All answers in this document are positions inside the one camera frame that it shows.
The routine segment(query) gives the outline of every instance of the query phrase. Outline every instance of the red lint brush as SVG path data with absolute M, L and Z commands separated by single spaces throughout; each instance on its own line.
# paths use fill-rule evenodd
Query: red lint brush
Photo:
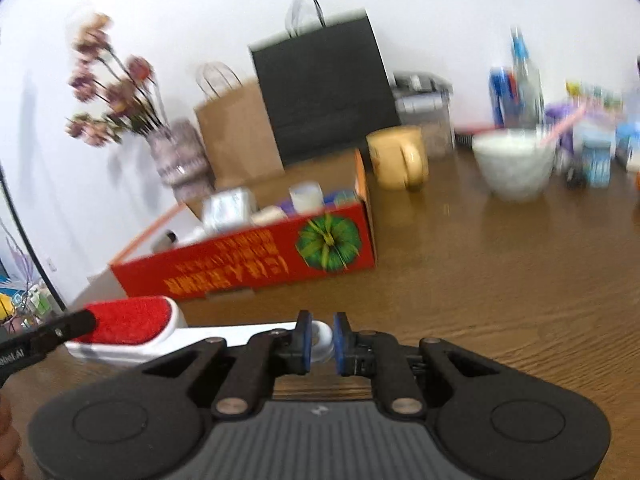
M 97 327 L 91 333 L 65 343 L 69 353 L 84 361 L 135 366 L 169 354 L 209 337 L 222 337 L 228 346 L 240 346 L 250 337 L 274 328 L 293 330 L 294 321 L 237 326 L 188 328 L 171 298 L 149 296 L 91 303 Z M 317 343 L 312 361 L 324 362 L 333 354 L 333 333 L 321 322 L 313 322 Z

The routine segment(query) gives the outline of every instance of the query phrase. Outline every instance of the screw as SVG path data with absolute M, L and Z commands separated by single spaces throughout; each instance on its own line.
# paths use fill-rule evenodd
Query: screw
M 239 397 L 227 397 L 226 399 L 219 400 L 216 404 L 216 409 L 224 415 L 240 415 L 249 408 L 246 400 Z
M 422 409 L 422 403 L 411 397 L 400 397 L 391 403 L 391 409 L 400 415 L 415 415 Z

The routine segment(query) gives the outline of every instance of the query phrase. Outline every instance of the wood grain surface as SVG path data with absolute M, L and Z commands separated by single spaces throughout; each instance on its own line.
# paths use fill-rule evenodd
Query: wood grain surface
M 293 320 L 299 309 L 404 344 L 439 336 L 594 400 L 612 427 L 598 480 L 640 478 L 640 206 L 615 167 L 609 189 L 570 191 L 553 177 L 529 204 L 492 198 L 473 156 L 431 162 L 419 192 L 380 190 L 369 178 L 378 266 L 254 296 L 185 307 L 190 324 Z M 57 393 L 114 373 L 59 349 L 4 388 L 25 426 Z M 277 381 L 282 397 L 359 398 L 368 381 L 331 364 Z M 40 477 L 27 446 L 31 480 Z

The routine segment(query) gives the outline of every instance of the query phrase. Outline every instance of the black cable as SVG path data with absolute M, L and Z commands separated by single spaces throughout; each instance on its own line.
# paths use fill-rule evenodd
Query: black cable
M 36 256 L 35 251 L 33 250 L 33 246 L 31 245 L 29 239 L 27 238 L 27 233 L 24 232 L 24 228 L 22 227 L 22 223 L 20 222 L 20 218 L 18 217 L 18 212 L 15 210 L 14 201 L 11 198 L 11 194 L 9 193 L 9 187 L 7 186 L 6 180 L 4 179 L 4 170 L 2 169 L 2 164 L 0 164 L 0 186 L 2 186 L 2 192 L 4 193 L 4 199 L 6 200 L 6 204 L 9 206 L 9 212 L 11 213 L 11 217 L 14 219 L 15 226 L 18 228 L 18 232 L 20 233 L 20 237 L 24 242 L 24 246 L 29 253 L 29 256 L 33 260 L 33 264 L 36 266 L 42 281 L 47 285 L 49 292 L 53 296 L 53 299 L 60 306 L 62 310 L 66 310 L 66 305 L 60 295 L 58 294 L 56 288 L 51 283 L 51 280 L 47 276 L 47 273 L 44 271 L 44 268 L 40 264 L 40 260 Z

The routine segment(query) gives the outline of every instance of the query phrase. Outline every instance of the plastic bottle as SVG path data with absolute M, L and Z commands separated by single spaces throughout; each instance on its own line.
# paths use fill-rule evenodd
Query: plastic bottle
M 544 99 L 540 71 L 529 59 L 529 52 L 519 28 L 511 29 L 513 40 L 513 73 L 518 85 L 518 96 L 522 103 L 520 113 L 521 128 L 535 128 L 544 120 Z

